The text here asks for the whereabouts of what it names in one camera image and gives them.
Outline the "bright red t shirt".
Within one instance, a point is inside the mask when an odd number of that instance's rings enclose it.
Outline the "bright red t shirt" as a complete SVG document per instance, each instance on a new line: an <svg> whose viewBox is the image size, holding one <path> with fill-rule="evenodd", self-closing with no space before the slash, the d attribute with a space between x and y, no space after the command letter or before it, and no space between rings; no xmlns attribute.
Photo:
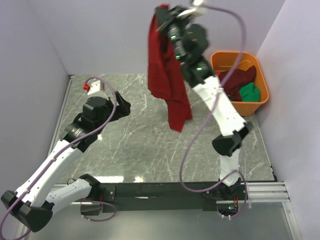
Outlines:
<svg viewBox="0 0 320 240"><path fill-rule="evenodd" d="M153 14L149 25L147 86L155 98L166 102L169 127L181 132L186 121L193 119L191 105L180 63L168 37L157 30L158 20Z"/></svg>

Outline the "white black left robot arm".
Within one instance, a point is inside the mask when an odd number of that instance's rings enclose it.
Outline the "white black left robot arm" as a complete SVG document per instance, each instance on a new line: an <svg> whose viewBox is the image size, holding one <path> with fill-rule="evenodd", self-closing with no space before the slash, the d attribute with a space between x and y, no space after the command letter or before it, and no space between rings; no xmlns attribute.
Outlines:
<svg viewBox="0 0 320 240"><path fill-rule="evenodd" d="M15 191L7 190L1 196L8 212L30 231L43 229L55 213L74 201L102 199L101 183L89 174L58 190L52 188L71 163L98 139L107 123L131 113L131 104L119 92L113 98L115 102L100 96L88 98L36 172Z"/></svg>

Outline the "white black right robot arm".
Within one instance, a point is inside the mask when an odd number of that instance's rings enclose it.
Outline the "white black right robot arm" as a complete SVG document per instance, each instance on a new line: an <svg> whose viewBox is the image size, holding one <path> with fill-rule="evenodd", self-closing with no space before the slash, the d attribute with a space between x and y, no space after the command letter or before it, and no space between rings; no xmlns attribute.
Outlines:
<svg viewBox="0 0 320 240"><path fill-rule="evenodd" d="M210 110L201 128L207 125L211 117L219 126L220 135L212 141L220 158L219 181L202 192L220 194L222 199L230 200L240 192L244 179L239 172L239 152L252 125L237 112L223 86L243 54L238 53L231 70L220 80L203 56L209 46L207 31L202 25L191 22L204 13L205 7L200 1L194 1L187 7L158 6L155 9L156 26L157 31L166 35L172 44L183 78Z"/></svg>

